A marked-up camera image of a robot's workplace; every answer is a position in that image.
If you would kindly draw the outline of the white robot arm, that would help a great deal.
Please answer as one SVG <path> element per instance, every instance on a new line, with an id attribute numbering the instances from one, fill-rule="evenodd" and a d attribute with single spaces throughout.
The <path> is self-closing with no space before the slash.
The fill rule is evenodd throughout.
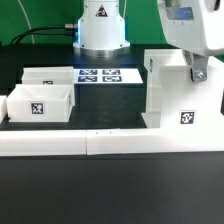
<path id="1" fill-rule="evenodd" d="M 182 50 L 194 82 L 207 79 L 208 58 L 224 53 L 224 0 L 156 0 L 168 44 Z M 111 57 L 128 49 L 119 0 L 83 0 L 77 24 L 77 53 Z"/>

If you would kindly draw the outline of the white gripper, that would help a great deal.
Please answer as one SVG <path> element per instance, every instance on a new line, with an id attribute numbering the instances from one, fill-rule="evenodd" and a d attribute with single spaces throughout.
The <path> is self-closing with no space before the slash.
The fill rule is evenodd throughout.
<path id="1" fill-rule="evenodd" d="M 224 0 L 157 0 L 157 6 L 167 43 L 184 50 L 193 82 L 206 81 L 205 56 L 224 53 Z"/>

